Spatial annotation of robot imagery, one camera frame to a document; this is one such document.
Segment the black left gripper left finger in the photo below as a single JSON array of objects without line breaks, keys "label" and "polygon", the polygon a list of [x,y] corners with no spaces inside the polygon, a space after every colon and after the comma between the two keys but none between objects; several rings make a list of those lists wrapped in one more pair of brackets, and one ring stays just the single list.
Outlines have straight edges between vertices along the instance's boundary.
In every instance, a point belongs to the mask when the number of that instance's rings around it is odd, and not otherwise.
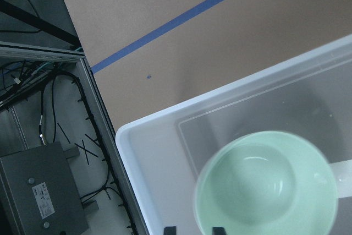
[{"label": "black left gripper left finger", "polygon": [[176,235],[176,226],[167,226],[163,230],[163,235]]}]

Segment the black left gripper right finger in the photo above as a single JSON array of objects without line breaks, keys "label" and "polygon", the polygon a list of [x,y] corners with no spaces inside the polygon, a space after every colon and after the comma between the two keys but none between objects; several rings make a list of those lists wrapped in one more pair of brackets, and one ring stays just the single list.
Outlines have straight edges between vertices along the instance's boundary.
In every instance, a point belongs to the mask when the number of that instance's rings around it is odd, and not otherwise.
[{"label": "black left gripper right finger", "polygon": [[212,235],[224,235],[223,227],[212,227]]}]

